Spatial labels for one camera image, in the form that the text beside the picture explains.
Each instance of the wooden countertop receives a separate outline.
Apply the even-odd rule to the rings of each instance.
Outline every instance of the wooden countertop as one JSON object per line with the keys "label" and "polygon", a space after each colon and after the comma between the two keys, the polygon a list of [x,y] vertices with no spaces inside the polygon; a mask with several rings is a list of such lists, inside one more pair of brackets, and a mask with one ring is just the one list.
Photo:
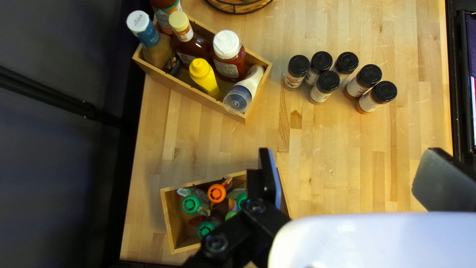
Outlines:
{"label": "wooden countertop", "polygon": [[[274,152],[292,218],[424,210],[410,192],[419,159],[428,147],[452,152],[444,0],[274,0],[239,16],[182,6],[236,32],[273,70],[246,125],[146,79],[122,259],[181,264],[193,252],[170,254],[159,190],[255,168],[259,147]],[[361,115],[341,91],[313,105],[308,87],[283,89],[289,59],[320,50],[378,65],[397,98]]]}

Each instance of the white bottle cap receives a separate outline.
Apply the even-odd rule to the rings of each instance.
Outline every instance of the white bottle cap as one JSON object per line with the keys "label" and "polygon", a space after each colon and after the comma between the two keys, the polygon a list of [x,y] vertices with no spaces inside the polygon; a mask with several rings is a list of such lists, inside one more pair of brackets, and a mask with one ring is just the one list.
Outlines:
{"label": "white bottle cap", "polygon": [[213,38],[213,50],[221,59],[235,57],[241,48],[241,41],[236,33],[230,30],[219,31]]}
{"label": "white bottle cap", "polygon": [[138,33],[147,29],[149,24],[149,15],[142,10],[136,10],[127,16],[126,24],[129,30],[137,36]]}

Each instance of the green bottle cap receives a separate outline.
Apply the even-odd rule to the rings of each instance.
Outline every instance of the green bottle cap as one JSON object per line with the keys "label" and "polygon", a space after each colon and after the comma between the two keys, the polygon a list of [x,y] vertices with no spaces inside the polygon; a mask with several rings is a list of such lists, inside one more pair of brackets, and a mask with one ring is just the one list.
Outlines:
{"label": "green bottle cap", "polygon": [[238,212],[237,211],[230,211],[227,213],[227,215],[225,216],[225,220],[229,220],[231,219],[234,215],[236,215]]}
{"label": "green bottle cap", "polygon": [[239,194],[236,201],[237,201],[238,209],[241,209],[242,206],[244,206],[246,202],[246,192]]}
{"label": "green bottle cap", "polygon": [[185,213],[195,213],[198,211],[198,208],[200,207],[200,200],[196,196],[186,196],[182,200],[182,210]]}
{"label": "green bottle cap", "polygon": [[198,237],[200,239],[206,237],[209,233],[211,233],[211,231],[213,231],[213,229],[215,229],[215,226],[213,226],[211,222],[202,222],[197,229]]}

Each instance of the wire basket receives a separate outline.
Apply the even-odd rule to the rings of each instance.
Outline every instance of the wire basket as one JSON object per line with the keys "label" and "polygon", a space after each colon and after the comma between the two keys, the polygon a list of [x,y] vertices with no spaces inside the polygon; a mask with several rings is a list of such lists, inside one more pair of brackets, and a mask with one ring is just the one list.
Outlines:
{"label": "wire basket", "polygon": [[273,0],[205,0],[212,7],[228,14],[248,14],[255,12]]}

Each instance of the yellow mustard bottle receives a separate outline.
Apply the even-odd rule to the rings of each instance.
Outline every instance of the yellow mustard bottle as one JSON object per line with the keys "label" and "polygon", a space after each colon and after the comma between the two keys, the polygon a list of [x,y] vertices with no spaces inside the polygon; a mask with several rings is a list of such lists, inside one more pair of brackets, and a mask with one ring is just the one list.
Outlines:
{"label": "yellow mustard bottle", "polygon": [[202,87],[202,91],[208,96],[218,100],[221,98],[221,92],[218,88],[215,73],[210,64],[202,58],[195,58],[189,66],[190,77],[195,83]]}

